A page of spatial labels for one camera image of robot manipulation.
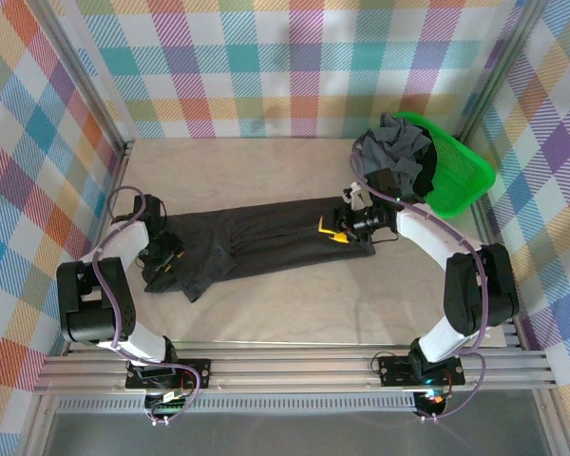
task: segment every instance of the green plastic basket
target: green plastic basket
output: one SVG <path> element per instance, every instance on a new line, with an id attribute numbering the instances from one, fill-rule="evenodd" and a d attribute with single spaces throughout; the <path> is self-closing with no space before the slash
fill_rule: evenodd
<path id="1" fill-rule="evenodd" d="M 437 125 L 414 112 L 400 112 L 394 117 L 426 128 L 433 139 L 437 169 L 434 190 L 426 200 L 435 214 L 444 219 L 460 215 L 494 184 L 496 174 L 490 163 Z"/>

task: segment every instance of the black garment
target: black garment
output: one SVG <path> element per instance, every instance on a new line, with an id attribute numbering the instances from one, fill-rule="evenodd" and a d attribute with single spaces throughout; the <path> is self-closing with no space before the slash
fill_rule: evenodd
<path id="1" fill-rule="evenodd" d="M 144 265 L 145 290 L 183 290 L 194 302 L 216 281 L 375 255 L 370 242 L 344 244 L 317 231 L 321 216 L 341 203 L 305 199 L 169 216 L 165 230 L 181 240 L 184 255 L 154 277 Z"/>
<path id="2" fill-rule="evenodd" d="M 352 147 L 368 184 L 375 190 L 409 203 L 424 202 L 433 190 L 437 150 L 428 130 L 403 118 L 380 117 L 380 127 L 370 128 Z M 374 204 L 380 199 L 371 196 Z"/>

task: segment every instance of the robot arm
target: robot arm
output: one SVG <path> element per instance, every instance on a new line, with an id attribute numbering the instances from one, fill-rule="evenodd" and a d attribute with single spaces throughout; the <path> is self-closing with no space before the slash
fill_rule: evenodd
<path id="1" fill-rule="evenodd" d="M 109 231 L 121 230 L 124 221 Z M 133 298 L 124 272 L 149 241 L 146 225 L 136 221 L 122 229 L 100 254 L 102 275 L 117 297 L 123 315 L 123 333 L 116 350 L 148 361 L 163 362 L 167 357 L 165 338 L 153 334 L 136 319 Z M 82 342 L 111 348 L 114 337 L 112 307 L 93 274 L 91 261 L 97 248 L 78 261 L 63 263 L 57 269 L 61 327 L 68 342 Z"/>
<path id="2" fill-rule="evenodd" d="M 422 382 L 431 371 L 442 369 L 443 363 L 479 332 L 482 297 L 475 260 L 465 246 L 410 209 L 382 200 L 375 200 L 371 207 L 353 209 L 351 190 L 355 193 L 353 189 L 345 190 L 345 204 L 321 220 L 319 231 L 329 233 L 333 240 L 349 242 L 369 240 L 376 230 L 388 227 L 393 233 L 416 243 L 446 271 L 446 315 L 431 331 L 411 344 L 409 362 L 413 366 L 414 377 Z M 419 207 L 431 212 L 425 204 Z M 488 328 L 499 326 L 519 310 L 508 252 L 498 243 L 483 245 L 472 238 L 466 241 L 482 259 L 487 276 Z"/>

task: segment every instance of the plaid wall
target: plaid wall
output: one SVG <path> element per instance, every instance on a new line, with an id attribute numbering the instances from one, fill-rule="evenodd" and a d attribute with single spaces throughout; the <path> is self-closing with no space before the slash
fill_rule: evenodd
<path id="1" fill-rule="evenodd" d="M 499 169 L 489 221 L 570 416 L 570 0 L 551 0 L 471 145 Z"/>
<path id="2" fill-rule="evenodd" d="M 0 1 L 0 455 L 61 347 L 55 269 L 89 248 L 115 163 L 26 4 Z"/>
<path id="3" fill-rule="evenodd" d="M 157 138 L 353 138 L 398 110 L 451 130 L 515 3 L 77 2 L 139 135 Z M 53 5 L 96 75 L 59 0 Z"/>
<path id="4" fill-rule="evenodd" d="M 457 127 L 454 130 L 455 133 L 460 133 L 463 131 L 464 127 L 466 126 L 466 122 L 468 118 L 473 112 L 473 109 L 476 106 L 476 103 L 479 97 L 482 94 L 482 91 L 485 89 L 486 84 L 489 82 L 490 78 L 492 77 L 494 71 L 496 70 L 496 66 L 500 62 L 501 58 L 503 57 L 504 52 L 506 51 L 506 45 L 515 32 L 515 28 L 518 25 L 520 18 L 522 16 L 523 8 L 528 4 L 529 1 L 532 0 L 516 0 L 515 6 L 513 10 L 509 13 L 509 17 L 506 19 L 504 23 L 504 27 L 501 30 L 501 34 L 499 35 L 498 39 L 494 47 L 492 48 L 490 55 L 485 62 L 484 69 L 482 69 L 482 73 L 480 74 L 477 84 L 473 89 L 472 93 L 468 97 L 466 101 L 465 109 L 463 109 L 462 115 L 460 120 L 458 121 Z"/>

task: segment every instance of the beige table surface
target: beige table surface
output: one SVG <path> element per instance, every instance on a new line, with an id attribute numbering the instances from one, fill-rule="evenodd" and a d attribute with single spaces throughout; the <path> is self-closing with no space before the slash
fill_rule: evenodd
<path id="1" fill-rule="evenodd" d="M 161 198 L 169 214 L 340 195 L 352 181 L 351 140 L 138 140 L 123 184 Z M 132 210 L 123 192 L 115 214 Z M 477 236 L 469 215 L 455 220 Z M 392 236 L 387 230 L 374 239 Z M 444 272 L 412 242 L 377 255 L 213 284 L 194 304 L 147 294 L 127 271 L 139 320 L 173 340 L 408 345 L 443 316 Z M 484 342 L 503 346 L 502 330 Z"/>

